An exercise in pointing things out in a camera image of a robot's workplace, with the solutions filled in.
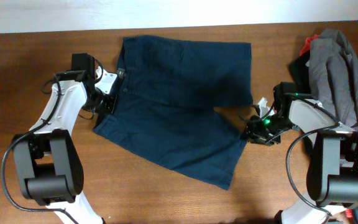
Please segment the navy blue shorts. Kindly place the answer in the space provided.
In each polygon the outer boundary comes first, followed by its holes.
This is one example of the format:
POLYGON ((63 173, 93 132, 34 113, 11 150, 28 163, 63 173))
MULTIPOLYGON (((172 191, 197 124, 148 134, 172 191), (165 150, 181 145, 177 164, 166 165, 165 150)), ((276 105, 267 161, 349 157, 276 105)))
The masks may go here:
POLYGON ((150 162, 230 188, 246 142, 216 108, 249 106, 247 42, 126 37, 117 62, 125 77, 116 109, 94 133, 150 162))

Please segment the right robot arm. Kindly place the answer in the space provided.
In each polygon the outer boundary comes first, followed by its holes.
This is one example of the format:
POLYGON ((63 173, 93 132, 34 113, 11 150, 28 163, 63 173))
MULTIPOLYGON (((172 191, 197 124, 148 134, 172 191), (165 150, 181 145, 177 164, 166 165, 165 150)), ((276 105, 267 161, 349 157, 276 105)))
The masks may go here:
POLYGON ((311 94, 295 83, 281 82, 273 88, 274 101, 264 99, 246 122, 241 138, 254 144, 273 146, 289 130, 302 131, 289 146, 285 168, 298 196, 291 207, 279 211, 275 223, 327 223, 342 211, 358 207, 358 131, 341 123, 311 94), (290 171, 290 155, 303 139, 310 142, 310 164, 306 193, 297 189, 290 171))

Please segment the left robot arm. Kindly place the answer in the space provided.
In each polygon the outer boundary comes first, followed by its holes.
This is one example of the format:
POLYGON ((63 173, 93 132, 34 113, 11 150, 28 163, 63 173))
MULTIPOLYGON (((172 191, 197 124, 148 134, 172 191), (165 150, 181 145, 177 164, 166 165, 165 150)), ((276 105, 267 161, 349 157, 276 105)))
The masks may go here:
POLYGON ((104 223, 83 191, 84 172, 71 138, 80 111, 113 114, 123 68, 108 72, 92 55, 73 54, 71 68, 48 80, 50 98, 37 122, 16 134, 2 157, 2 189, 11 205, 31 213, 55 213, 63 223, 104 223), (12 154, 21 194, 38 204, 19 205, 6 184, 6 162, 12 154))

